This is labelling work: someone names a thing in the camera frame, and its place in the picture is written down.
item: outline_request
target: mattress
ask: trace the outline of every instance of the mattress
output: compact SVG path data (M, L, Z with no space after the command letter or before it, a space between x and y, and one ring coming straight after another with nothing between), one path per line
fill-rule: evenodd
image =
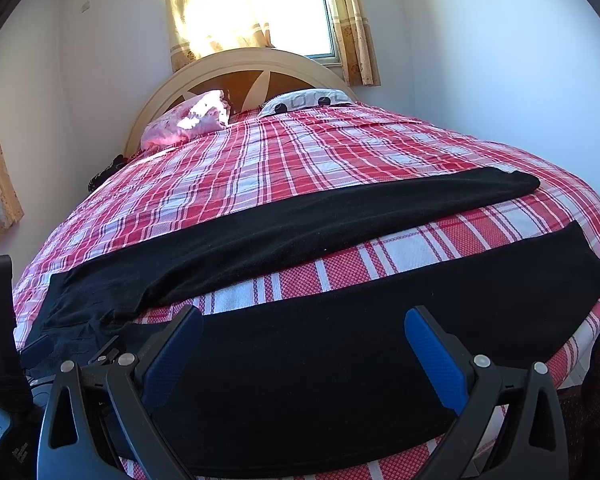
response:
M578 177L530 153L362 104L263 119L250 112L221 132L139 154L82 202L53 231L14 288L16 344L24 345L51 275L101 254L298 194L481 166L525 171L538 177L541 186L516 200L155 308L137 322L170 320L184 304L212 314L355 285L554 232L573 220L600 258L600 198ZM599 331L600 299L547 363L555 384L565 380ZM493 442L505 412L504 407L494 410L480 449ZM409 479L439 441L306 478ZM125 461L125 466L130 475L142 478L137 464Z

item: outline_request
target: headboard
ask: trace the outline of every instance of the headboard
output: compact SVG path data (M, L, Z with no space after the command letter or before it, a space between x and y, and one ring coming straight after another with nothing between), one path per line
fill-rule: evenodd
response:
M125 156L140 145L147 124L181 102L209 90L223 90L232 113L251 110L286 92L333 88L356 95L331 70L304 56L274 48L225 50L188 64L164 82L144 105L126 142Z

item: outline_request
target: plaid bedsheet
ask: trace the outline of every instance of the plaid bedsheet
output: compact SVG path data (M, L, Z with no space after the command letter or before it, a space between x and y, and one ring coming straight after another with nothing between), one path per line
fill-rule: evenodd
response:
M572 220L600 257L600 198L576 176L522 150L366 105L312 108L262 120L243 114L227 130L139 156L54 230L14 289L17 345L24 344L50 276L100 254L293 195L479 166L526 171L541 180L541 187L530 196L370 240L182 304L212 314L315 294L552 232ZM156 308L138 322L170 320L182 304ZM567 377L599 330L600 300L548 363L555 383ZM495 410L484 446L494 439L504 413ZM406 480L438 442L314 476ZM127 461L126 468L142 478L134 462Z

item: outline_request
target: white wall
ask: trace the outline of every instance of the white wall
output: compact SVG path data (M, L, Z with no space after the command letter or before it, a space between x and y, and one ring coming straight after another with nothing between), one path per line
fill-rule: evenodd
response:
M362 0L362 3L382 85L353 90L367 104L415 115L410 32L402 0Z
M0 31L0 142L24 218L0 243L14 281L86 195L60 81L58 0L22 0Z
M123 151L142 106L171 75L166 27L164 0L61 1L62 82L92 176Z
M600 19L586 0L403 0L416 114L600 193Z

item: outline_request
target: glass pane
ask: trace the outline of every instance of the glass pane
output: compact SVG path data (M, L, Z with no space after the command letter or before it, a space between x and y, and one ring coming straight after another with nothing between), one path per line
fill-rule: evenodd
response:
M267 0L271 43L301 56L333 56L324 0Z

